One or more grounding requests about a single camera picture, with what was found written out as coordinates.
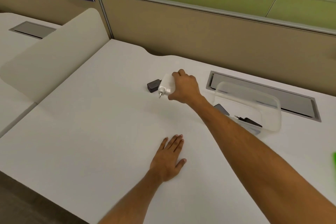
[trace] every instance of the forearm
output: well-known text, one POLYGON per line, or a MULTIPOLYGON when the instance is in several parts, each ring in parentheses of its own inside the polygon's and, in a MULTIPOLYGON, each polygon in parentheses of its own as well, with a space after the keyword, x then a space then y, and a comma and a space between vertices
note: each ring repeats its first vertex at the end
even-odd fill
POLYGON ((148 206, 161 184, 160 177, 148 171, 144 178, 105 215, 99 224, 142 224, 148 206))
POLYGON ((233 171, 271 223, 335 221, 334 205, 262 141, 203 97, 189 105, 209 128, 233 171))

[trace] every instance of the white charger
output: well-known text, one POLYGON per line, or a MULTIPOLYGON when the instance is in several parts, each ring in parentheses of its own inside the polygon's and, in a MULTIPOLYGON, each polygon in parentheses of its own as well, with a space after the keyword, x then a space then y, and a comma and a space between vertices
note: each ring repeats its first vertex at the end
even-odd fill
POLYGON ((162 95, 170 95, 175 91, 175 79, 170 74, 165 74, 158 88, 159 98, 162 95))

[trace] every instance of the brown partition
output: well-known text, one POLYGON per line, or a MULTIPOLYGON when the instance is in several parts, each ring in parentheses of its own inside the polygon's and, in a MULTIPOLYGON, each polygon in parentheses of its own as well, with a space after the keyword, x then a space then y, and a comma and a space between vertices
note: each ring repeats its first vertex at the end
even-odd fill
POLYGON ((85 0, 0 0, 0 12, 24 15, 63 25, 88 8, 95 8, 111 38, 99 0, 95 2, 85 0))
POLYGON ((336 96, 336 37, 142 0, 102 0, 114 38, 336 96))

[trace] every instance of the plastic box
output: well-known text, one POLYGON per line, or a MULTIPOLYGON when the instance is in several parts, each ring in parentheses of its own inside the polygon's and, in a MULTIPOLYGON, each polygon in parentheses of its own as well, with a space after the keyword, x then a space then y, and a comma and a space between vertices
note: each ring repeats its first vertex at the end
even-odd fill
POLYGON ((213 105, 220 104, 229 117, 254 135, 261 132, 278 132, 281 128, 280 101, 269 94, 232 84, 218 84, 213 105), (262 127, 253 125, 237 117, 249 118, 262 127))

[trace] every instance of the white desk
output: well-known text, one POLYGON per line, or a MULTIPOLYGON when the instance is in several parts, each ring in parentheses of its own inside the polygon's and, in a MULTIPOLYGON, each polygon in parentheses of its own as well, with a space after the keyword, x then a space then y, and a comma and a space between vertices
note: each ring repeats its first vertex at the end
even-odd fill
POLYGON ((211 70, 315 97, 322 122, 282 112, 265 142, 336 204, 336 98, 110 40, 0 141, 0 170, 89 223, 148 170, 162 139, 183 134, 188 162, 163 184, 145 223, 267 223, 206 126, 146 84, 184 68, 202 94, 211 70))
MULTIPOLYGON (((9 31, 9 29, 25 21, 52 28, 60 27, 56 24, 17 14, 0 13, 0 67, 39 41, 39 39, 9 31)), ((34 106, 33 101, 0 79, 0 137, 34 106)))

